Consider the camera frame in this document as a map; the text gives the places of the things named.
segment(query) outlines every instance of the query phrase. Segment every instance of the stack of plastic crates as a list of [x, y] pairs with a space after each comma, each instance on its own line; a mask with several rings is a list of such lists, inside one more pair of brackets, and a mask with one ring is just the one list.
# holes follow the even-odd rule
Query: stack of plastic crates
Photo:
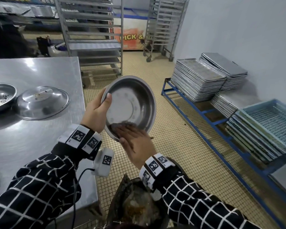
[[270, 100], [243, 108], [229, 119], [226, 130], [253, 157], [268, 164], [286, 154], [286, 105]]
[[174, 44], [181, 28], [188, 0], [150, 0], [143, 55], [151, 61], [154, 46], [163, 46], [162, 55], [170, 53], [173, 61]]

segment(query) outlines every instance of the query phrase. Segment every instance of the blue metal rack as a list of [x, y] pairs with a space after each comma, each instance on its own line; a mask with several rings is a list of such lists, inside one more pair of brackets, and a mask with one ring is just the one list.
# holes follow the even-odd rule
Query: blue metal rack
[[[165, 89], [165, 85], [168, 84], [171, 88]], [[216, 122], [211, 122], [210, 119], [206, 117], [206, 113], [213, 112], [216, 109], [209, 109], [206, 111], [200, 111], [189, 99], [185, 97], [183, 93], [170, 81], [170, 78], [164, 80], [161, 95], [165, 96], [171, 104], [181, 113], [181, 115], [187, 120], [187, 122], [195, 129], [195, 131], [204, 139], [204, 141], [210, 146], [210, 148], [217, 154], [217, 156], [223, 161], [223, 163], [228, 167], [228, 169], [238, 178], [241, 184], [251, 193], [251, 195], [258, 201], [258, 203], [265, 209], [265, 211], [272, 217], [272, 219], [278, 224], [280, 228], [286, 228], [281, 220], [270, 210], [270, 208], [265, 204], [262, 198], [246, 183], [246, 181], [241, 177], [241, 175], [226, 161], [222, 154], [212, 145], [212, 143], [202, 134], [202, 132], [194, 125], [194, 123], [183, 113], [183, 111], [175, 104], [175, 102], [167, 95], [167, 92], [177, 92], [191, 107], [202, 116], [202, 118], [212, 126], [212, 128], [247, 162], [247, 164], [258, 173], [269, 185], [269, 187], [274, 190], [283, 201], [286, 202], [286, 193], [280, 189], [269, 177], [268, 174], [274, 171], [274, 167], [269, 167], [267, 169], [259, 169], [251, 160], [250, 154], [242, 152], [233, 142], [231, 136], [224, 135], [216, 125], [226, 122], [228, 119], [218, 120]]]

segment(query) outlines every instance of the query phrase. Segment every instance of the rolling rack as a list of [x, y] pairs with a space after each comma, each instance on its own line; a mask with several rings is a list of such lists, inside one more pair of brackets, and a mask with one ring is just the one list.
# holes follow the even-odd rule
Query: rolling rack
[[[122, 76], [123, 40], [114, 37], [123, 36], [123, 0], [120, 5], [109, 0], [55, 0], [55, 5], [69, 56], [78, 56], [81, 69], [88, 68], [82, 69], [82, 78]], [[115, 15], [113, 9], [121, 14]], [[115, 25], [114, 18], [121, 24]], [[121, 31], [114, 33], [115, 27]], [[86, 71], [92, 75], [84, 76]]]
[[217, 128], [217, 125], [222, 124], [226, 122], [228, 119], [224, 118], [221, 120], [218, 120], [216, 122], [211, 122], [210, 119], [206, 117], [206, 113], [216, 111], [215, 108], [200, 111], [194, 103], [192, 103], [179, 89], [176, 87], [171, 81], [170, 78], [166, 78], [164, 80], [163, 88], [161, 95], [165, 96], [170, 103], [180, 112], [180, 114], [187, 120], [187, 122], [194, 128], [194, 130], [202, 137], [202, 139], [208, 144], [208, 146], [217, 154], [217, 156], [221, 159], [221, 161], [227, 166], [227, 168], [237, 177], [237, 179], [240, 181], [240, 183], [249, 191], [249, 193], [256, 199], [256, 201], [265, 209], [265, 211], [271, 216], [271, 218], [278, 224], [280, 228], [286, 228], [286, 226], [282, 223], [280, 219], [271, 211], [271, 209], [266, 205], [266, 203], [263, 201], [263, 199], [251, 188], [250, 185], [241, 177], [241, 175], [232, 167], [232, 165], [229, 164], [229, 162], [224, 158], [224, 156], [212, 145], [212, 143], [204, 136], [204, 134], [198, 129], [197, 126], [194, 125], [194, 123], [184, 114], [184, 112], [176, 105], [176, 103], [167, 95], [168, 92], [176, 92], [179, 96], [181, 96], [190, 106], [199, 113], [200, 116], [227, 142], [233, 150], [235, 150], [241, 158], [256, 172], [259, 174], [261, 178], [263, 178], [266, 183], [269, 185], [269, 187], [276, 192], [280, 198], [286, 202], [286, 193], [279, 188], [274, 181], [269, 178], [269, 174], [271, 174], [275, 169], [278, 167], [267, 167], [264, 170], [261, 170], [258, 168], [250, 159], [250, 154], [248, 152], [244, 153], [242, 152], [233, 142], [231, 136], [226, 136], [222, 133], [221, 130]]
[[179, 34], [185, 11], [189, 0], [150, 0], [149, 13], [144, 39], [143, 55], [149, 56], [147, 62], [152, 59], [155, 45], [163, 46], [161, 54], [170, 54], [169, 61], [174, 60], [173, 51], [175, 41]]

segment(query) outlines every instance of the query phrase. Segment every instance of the stainless steel bowl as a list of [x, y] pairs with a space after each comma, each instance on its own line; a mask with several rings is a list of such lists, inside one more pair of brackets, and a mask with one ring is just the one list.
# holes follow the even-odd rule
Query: stainless steel bowl
[[107, 112], [105, 130], [111, 138], [119, 140], [111, 129], [112, 124], [128, 122], [146, 132], [151, 130], [156, 118], [156, 100], [144, 80], [136, 76], [122, 76], [107, 87], [102, 102], [107, 93], [112, 94], [112, 103]]
[[13, 85], [0, 83], [0, 111], [11, 107], [16, 94], [17, 89]]
[[40, 86], [25, 91], [18, 96], [13, 108], [23, 120], [41, 120], [51, 117], [64, 110], [70, 102], [67, 92]]

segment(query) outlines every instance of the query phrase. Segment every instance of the black and white checkered shirt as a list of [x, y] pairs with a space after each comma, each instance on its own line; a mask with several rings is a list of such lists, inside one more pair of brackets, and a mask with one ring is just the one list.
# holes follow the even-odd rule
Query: black and white checkered shirt
[[[6, 192], [0, 194], [0, 228], [45, 228], [70, 208], [80, 159], [74, 148], [58, 143], [51, 154], [21, 168]], [[259, 228], [239, 210], [205, 192], [182, 173], [172, 174], [171, 169], [167, 169], [171, 175], [163, 171], [156, 182], [174, 222], [197, 228]], [[80, 195], [78, 185], [76, 200]]]

